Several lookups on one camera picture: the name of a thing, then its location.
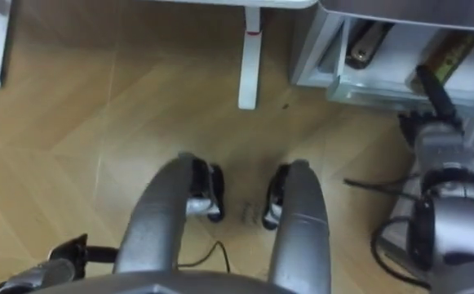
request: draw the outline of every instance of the wooden floor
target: wooden floor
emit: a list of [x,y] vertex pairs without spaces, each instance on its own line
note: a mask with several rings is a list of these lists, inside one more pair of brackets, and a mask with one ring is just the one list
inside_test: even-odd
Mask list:
[[[266,277],[268,179],[279,163],[306,158],[329,210],[334,293],[417,292],[370,256],[370,232],[391,201],[341,184],[406,172],[410,155],[394,115],[288,83],[292,12],[266,11],[259,107],[241,111],[240,7],[17,3],[0,89],[0,281],[84,232],[93,244],[118,245],[149,179],[188,150],[224,169],[228,215],[219,225],[188,220],[181,261],[221,240],[235,272]],[[202,268],[224,270],[222,256]]]

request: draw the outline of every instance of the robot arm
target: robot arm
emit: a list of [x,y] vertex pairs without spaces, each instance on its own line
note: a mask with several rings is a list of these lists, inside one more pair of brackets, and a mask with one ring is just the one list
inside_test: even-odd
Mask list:
[[425,67],[416,74],[435,114],[400,116],[419,166],[421,197],[409,223],[407,252],[429,273],[431,293],[474,293],[474,153],[443,86]]

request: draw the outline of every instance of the white cabinet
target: white cabinet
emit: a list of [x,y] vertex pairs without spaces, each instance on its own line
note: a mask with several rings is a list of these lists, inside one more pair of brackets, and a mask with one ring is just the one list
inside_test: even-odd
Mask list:
[[[369,66],[353,69],[345,64],[347,45],[353,28],[363,20],[328,14],[318,6],[312,9],[314,20],[327,21],[321,21],[323,25],[318,28],[315,21],[297,20],[295,33],[305,38],[298,37],[303,43],[295,39],[294,54],[298,55],[294,56],[291,66],[293,83],[327,87],[326,98],[338,102],[398,110],[428,107],[424,96],[410,90],[410,80],[416,65],[431,51],[431,40],[437,40],[445,29],[395,23]],[[311,23],[308,33],[301,32],[301,23],[308,22]],[[307,48],[308,43],[312,43],[310,48]],[[455,70],[445,89],[462,113],[474,116],[474,49]]]

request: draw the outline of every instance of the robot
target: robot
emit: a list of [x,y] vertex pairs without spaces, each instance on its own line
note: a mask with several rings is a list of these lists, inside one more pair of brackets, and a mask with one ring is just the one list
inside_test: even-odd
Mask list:
[[[414,212],[375,230],[371,251],[386,272],[403,282],[433,294],[474,294],[474,154],[464,146],[462,121],[436,77],[422,66],[416,74],[434,114],[411,112],[399,120],[419,164],[421,195],[398,194],[414,200]],[[346,183],[383,192],[377,185]],[[54,248],[47,261],[0,283],[0,294],[330,293],[326,205],[307,161],[282,164],[269,183],[262,221],[265,229],[276,229],[277,236],[267,281],[180,271],[184,222],[187,216],[199,215],[213,222],[224,219],[223,172],[193,154],[180,154],[148,184],[118,249],[88,246],[86,235],[69,240]],[[408,223],[408,255],[429,273],[428,281],[400,274],[382,262],[379,237],[398,222]],[[113,273],[85,278],[88,262],[114,263]]]

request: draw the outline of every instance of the wire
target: wire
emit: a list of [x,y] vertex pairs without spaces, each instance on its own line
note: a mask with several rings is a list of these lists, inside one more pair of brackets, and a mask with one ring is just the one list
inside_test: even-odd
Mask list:
[[420,196],[401,192],[396,189],[389,189],[388,187],[404,184],[408,180],[412,180],[418,176],[419,174],[414,173],[414,174],[410,174],[408,176],[402,177],[400,179],[392,180],[385,183],[376,183],[376,184],[365,183],[365,182],[360,182],[357,180],[350,180],[350,179],[343,179],[343,183],[351,187],[357,187],[357,188],[366,189],[369,191],[374,191],[374,192],[378,192],[378,193],[382,193],[382,194],[386,194],[390,196],[397,196],[397,197],[406,198],[406,199],[415,201],[415,200],[419,200]]
[[213,252],[215,251],[215,249],[217,248],[217,246],[220,247],[220,249],[222,249],[222,254],[224,254],[224,263],[226,264],[226,272],[227,273],[231,273],[231,267],[229,266],[229,258],[228,258],[228,253],[226,252],[226,247],[224,246],[224,244],[220,241],[217,241],[215,242],[215,244],[213,244],[213,246],[211,247],[211,249],[207,252],[207,254],[202,257],[200,260],[198,261],[195,261],[195,262],[192,262],[192,263],[187,263],[187,264],[182,264],[182,265],[179,265],[179,267],[182,267],[182,268],[192,268],[192,267],[197,267],[201,264],[203,264],[204,262],[206,262],[208,259],[210,259],[211,255],[213,255]]
[[407,216],[396,216],[393,217],[390,220],[387,220],[386,222],[382,223],[380,227],[378,227],[372,234],[371,240],[370,240],[370,252],[373,255],[374,260],[376,263],[383,269],[385,270],[386,273],[390,274],[393,278],[397,278],[401,280],[402,282],[409,283],[411,285],[415,285],[417,287],[421,287],[427,290],[431,289],[431,285],[427,282],[424,282],[422,280],[418,280],[416,278],[411,278],[409,276],[406,276],[404,274],[400,274],[394,269],[392,269],[388,264],[386,264],[383,260],[382,257],[379,254],[378,251],[378,245],[379,245],[379,240],[382,237],[383,232],[385,231],[386,228],[390,227],[391,225],[395,225],[398,223],[410,223],[411,219]]

